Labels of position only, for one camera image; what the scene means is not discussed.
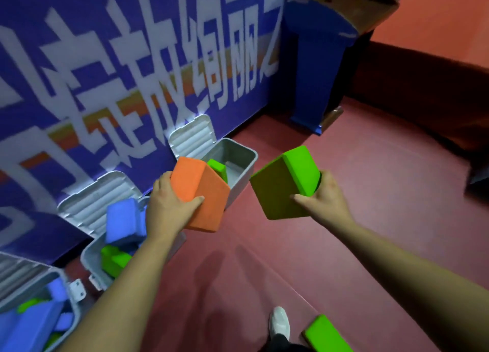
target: hand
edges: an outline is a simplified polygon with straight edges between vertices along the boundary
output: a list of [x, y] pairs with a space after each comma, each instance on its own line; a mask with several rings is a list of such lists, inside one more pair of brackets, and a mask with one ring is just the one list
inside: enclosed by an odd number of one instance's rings
[[314, 195], [295, 194], [291, 198], [306, 209], [316, 222], [328, 229], [341, 229], [355, 223], [343, 192], [327, 170], [321, 170], [321, 183]]
[[170, 185], [171, 175], [171, 171], [165, 172], [153, 183], [146, 210], [146, 232], [150, 240], [173, 241], [204, 201], [203, 196], [188, 203], [181, 201]]

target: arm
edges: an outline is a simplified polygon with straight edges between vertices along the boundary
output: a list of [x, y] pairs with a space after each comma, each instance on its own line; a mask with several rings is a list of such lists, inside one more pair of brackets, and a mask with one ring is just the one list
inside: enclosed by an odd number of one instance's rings
[[292, 198], [357, 257], [441, 350], [489, 351], [489, 291], [359, 226], [329, 172]]
[[139, 351], [168, 251], [203, 201], [200, 196], [183, 203], [170, 186], [170, 175], [164, 173], [153, 185], [146, 211], [148, 237], [60, 352]]

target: green block on floor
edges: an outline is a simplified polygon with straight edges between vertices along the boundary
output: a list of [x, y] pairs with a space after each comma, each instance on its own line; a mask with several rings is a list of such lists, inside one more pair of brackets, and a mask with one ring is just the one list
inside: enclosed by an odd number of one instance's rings
[[49, 336], [49, 339], [47, 340], [46, 345], [44, 346], [43, 350], [46, 350], [49, 347], [51, 347], [54, 343], [56, 343], [58, 341], [59, 338], [61, 338], [62, 335], [63, 334], [58, 333], [58, 332], [51, 333], [51, 335]]
[[308, 213], [290, 199], [290, 195], [311, 196], [320, 181], [321, 172], [305, 146], [284, 152], [249, 180], [268, 219], [307, 216]]
[[316, 352], [353, 352], [325, 315], [319, 315], [302, 334]]
[[226, 166], [224, 164], [214, 159], [209, 160], [207, 164], [227, 183]]
[[27, 302], [22, 303], [20, 306], [17, 307], [17, 313], [24, 313], [27, 311], [27, 309], [31, 306], [35, 306], [39, 303], [42, 302], [47, 302], [46, 299], [40, 299], [40, 298], [32, 298], [29, 299]]
[[100, 253], [102, 255], [102, 269], [115, 279], [132, 258], [130, 254], [112, 245], [104, 246]]

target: orange foam block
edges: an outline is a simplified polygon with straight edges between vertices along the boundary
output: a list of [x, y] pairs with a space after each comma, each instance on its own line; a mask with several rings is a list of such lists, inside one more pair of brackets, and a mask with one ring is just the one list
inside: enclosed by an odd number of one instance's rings
[[185, 157], [176, 162], [170, 183], [182, 201], [191, 201], [196, 196], [205, 197], [186, 228], [216, 232], [231, 191], [229, 185], [204, 161]]

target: shoe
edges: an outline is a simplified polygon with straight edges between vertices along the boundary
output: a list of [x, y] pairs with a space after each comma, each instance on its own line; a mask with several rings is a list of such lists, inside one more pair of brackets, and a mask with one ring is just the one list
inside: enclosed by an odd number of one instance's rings
[[287, 317], [287, 314], [282, 307], [275, 307], [270, 314], [270, 320], [268, 321], [268, 331], [270, 332], [271, 338], [276, 334], [282, 334], [287, 338], [287, 340], [289, 340], [289, 318]]

